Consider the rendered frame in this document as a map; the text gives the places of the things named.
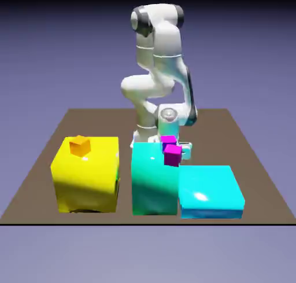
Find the small orange cube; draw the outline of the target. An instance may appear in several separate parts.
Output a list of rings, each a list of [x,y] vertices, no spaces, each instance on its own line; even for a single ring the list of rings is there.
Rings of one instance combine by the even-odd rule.
[[[77,135],[69,140],[69,148],[71,154],[84,157],[91,152],[90,139],[82,135]]]

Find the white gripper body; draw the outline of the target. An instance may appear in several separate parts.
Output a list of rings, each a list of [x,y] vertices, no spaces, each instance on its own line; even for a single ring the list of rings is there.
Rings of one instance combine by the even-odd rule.
[[[190,160],[191,158],[191,150],[192,150],[192,143],[191,142],[178,142],[177,146],[182,148],[182,160]]]

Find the large yellow box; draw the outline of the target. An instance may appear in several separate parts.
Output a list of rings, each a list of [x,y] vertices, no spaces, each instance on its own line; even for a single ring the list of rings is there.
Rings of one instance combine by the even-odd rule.
[[[114,213],[119,191],[119,138],[87,137],[91,152],[84,157],[70,153],[65,137],[50,169],[58,212]]]

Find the large teal box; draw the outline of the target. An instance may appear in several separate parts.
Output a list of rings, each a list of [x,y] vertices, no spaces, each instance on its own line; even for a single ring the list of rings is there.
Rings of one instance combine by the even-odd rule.
[[[177,214],[179,169],[164,164],[160,143],[134,143],[131,181],[134,215]]]

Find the small magenta cube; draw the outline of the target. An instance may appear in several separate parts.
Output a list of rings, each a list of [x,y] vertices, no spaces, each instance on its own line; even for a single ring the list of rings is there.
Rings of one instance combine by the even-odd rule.
[[[176,145],[177,140],[174,135],[162,135],[160,136],[160,141],[162,143],[162,151],[164,152],[167,145]]]
[[[168,144],[164,149],[164,164],[178,167],[182,160],[182,147]]]

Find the large flat cyan box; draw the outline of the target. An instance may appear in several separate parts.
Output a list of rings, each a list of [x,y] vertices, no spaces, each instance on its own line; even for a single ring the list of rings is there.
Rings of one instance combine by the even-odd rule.
[[[181,166],[179,203],[183,219],[240,219],[245,198],[230,166]]]

